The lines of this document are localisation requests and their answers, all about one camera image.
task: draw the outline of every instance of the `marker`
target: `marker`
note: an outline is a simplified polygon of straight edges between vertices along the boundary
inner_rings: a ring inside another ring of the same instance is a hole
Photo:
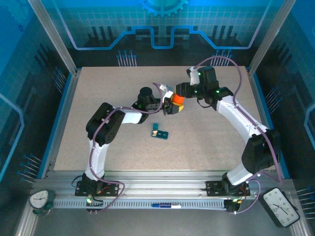
[[[178,203],[153,203],[152,207],[156,207],[156,208],[174,208],[174,209],[182,208],[182,206],[179,205]]]

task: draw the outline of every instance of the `purple cable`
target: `purple cable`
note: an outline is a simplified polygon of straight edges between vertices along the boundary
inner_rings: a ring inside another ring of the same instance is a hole
[[[244,210],[242,210],[242,211],[238,211],[236,214],[240,214],[240,213],[243,213],[243,212],[249,210],[252,206],[254,206],[254,204],[257,202],[257,200],[258,200],[258,198],[259,198],[260,190],[261,190],[260,183],[259,183],[259,181],[256,180],[256,179],[252,179],[252,180],[250,180],[249,182],[252,182],[252,181],[255,181],[255,182],[258,184],[258,193],[257,193],[257,196],[256,196],[255,200],[252,202],[252,204],[249,205],[248,208],[246,208],[246,209],[244,209]]]
[[[159,110],[161,109],[162,107],[162,92],[161,92],[161,89],[159,88],[160,85],[159,84],[156,84],[156,83],[153,83],[157,89],[158,89],[158,92],[159,92],[159,95],[161,97],[161,100],[160,100],[160,103],[159,103],[159,106],[158,108],[153,111],[153,112],[146,112],[146,111],[141,111],[141,110],[138,110],[138,109],[134,109],[132,107],[117,107],[115,108],[114,110],[112,110],[109,115],[104,119],[104,121],[100,124],[100,126],[96,129],[94,135],[93,135],[93,147],[92,147],[92,150],[90,152],[90,158],[89,158],[89,167],[90,167],[90,170],[91,170],[91,173],[92,175],[97,178],[98,180],[104,182],[104,183],[111,183],[111,184],[121,184],[123,186],[121,192],[117,195],[117,197],[110,203],[108,204],[105,208],[101,209],[101,210],[95,210],[95,213],[98,213],[98,212],[102,212],[102,211],[105,211],[107,210],[120,196],[121,194],[123,193],[123,191],[125,190],[125,184],[120,182],[120,181],[109,181],[109,180],[104,180],[104,179],[101,179],[99,178],[96,173],[93,171],[93,168],[92,168],[92,156],[93,156],[93,152],[94,152],[94,148],[96,146],[96,141],[95,141],[95,138],[98,134],[98,132],[100,131],[100,129],[103,127],[103,125],[109,120],[109,118],[118,110],[121,110],[121,109],[127,109],[127,110],[132,110],[132,111],[137,111],[137,112],[141,112],[141,113],[145,113],[145,114],[154,114],[154,113],[157,113],[159,112]]]
[[[236,95],[237,93],[239,92],[240,88],[241,88],[241,85],[242,85],[242,80],[243,80],[243,77],[242,77],[242,72],[241,72],[241,69],[240,67],[238,66],[238,64],[236,64],[235,61],[233,61],[231,58],[226,58],[226,57],[223,57],[223,56],[212,56],[212,57],[209,57],[209,58],[206,58],[204,59],[201,63],[199,63],[198,65],[194,66],[194,69],[196,69],[197,67],[199,67],[200,65],[202,65],[203,63],[205,63],[206,61],[210,60],[210,59],[214,59],[214,58],[225,58],[227,59],[228,61],[230,61],[237,69],[239,75],[240,75],[240,82],[238,84],[238,87],[237,89],[235,90],[235,93],[234,93],[234,96],[233,96],[233,104],[234,106],[237,108],[237,110],[242,113],[254,126],[256,126],[256,123],[255,121],[253,121],[252,118],[250,118],[241,108],[239,108],[238,106],[236,106]],[[274,178],[271,178],[273,180],[275,180],[276,182],[278,182],[279,184],[282,184],[282,177],[281,177],[281,173],[280,173],[280,169],[279,169],[279,165],[278,165],[278,161],[277,161],[277,157],[276,157],[276,153],[275,153],[275,150],[274,148],[272,147],[272,144],[269,140],[269,138],[267,137],[267,135],[261,130],[260,127],[257,127],[257,130],[262,134],[262,136],[264,137],[264,139],[266,140],[267,144],[268,144],[268,147],[270,149],[270,152],[271,152],[271,155],[272,155],[272,159],[274,161],[274,164],[275,164],[275,167],[276,167],[276,171],[277,171],[277,174],[278,174],[278,180],[274,179]]]

